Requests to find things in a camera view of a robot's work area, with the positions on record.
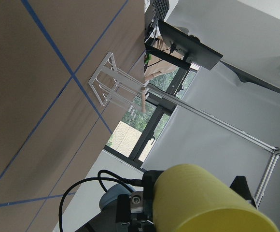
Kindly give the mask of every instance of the black monitor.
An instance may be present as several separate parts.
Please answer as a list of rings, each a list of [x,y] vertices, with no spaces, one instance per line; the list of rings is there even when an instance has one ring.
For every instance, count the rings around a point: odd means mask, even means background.
[[[169,25],[168,23],[158,21],[160,34],[167,46],[175,48],[175,51],[184,56],[183,60],[173,57],[163,51],[159,51],[149,45],[146,45],[148,52],[154,56],[164,59],[176,66],[188,70],[191,62],[196,63],[208,70],[211,70],[223,57],[222,54],[205,46],[196,38],[188,36]]]

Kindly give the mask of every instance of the yellow cup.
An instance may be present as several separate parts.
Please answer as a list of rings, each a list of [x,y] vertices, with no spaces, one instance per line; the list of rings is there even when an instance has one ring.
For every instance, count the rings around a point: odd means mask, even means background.
[[[164,171],[154,186],[157,232],[278,232],[275,224],[212,174],[192,164]]]

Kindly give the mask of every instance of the ceiling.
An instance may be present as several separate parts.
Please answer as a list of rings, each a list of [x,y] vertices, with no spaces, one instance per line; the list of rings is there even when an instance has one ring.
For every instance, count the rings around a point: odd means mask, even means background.
[[[280,88],[280,9],[257,9],[237,0],[180,0],[167,22],[188,28],[226,63]]]

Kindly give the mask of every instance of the white curtain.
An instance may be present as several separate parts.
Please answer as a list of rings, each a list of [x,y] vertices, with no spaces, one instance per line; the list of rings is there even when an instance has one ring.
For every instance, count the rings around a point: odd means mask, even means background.
[[[218,63],[200,69],[183,101],[261,141],[280,147],[280,94],[252,83]],[[245,175],[255,193],[270,153],[232,132],[178,107],[143,164],[164,170],[179,163],[200,165],[230,185]]]

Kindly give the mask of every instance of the window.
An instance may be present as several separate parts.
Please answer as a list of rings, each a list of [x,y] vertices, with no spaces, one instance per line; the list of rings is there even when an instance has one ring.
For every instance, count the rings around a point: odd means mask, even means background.
[[[195,74],[196,70],[178,68],[174,72],[152,79],[150,83],[162,91],[182,98]],[[135,97],[134,103],[141,105],[141,99]],[[150,93],[146,101],[147,113],[136,112],[136,117],[132,120],[130,113],[126,112],[104,149],[140,168],[175,107],[176,104]]]

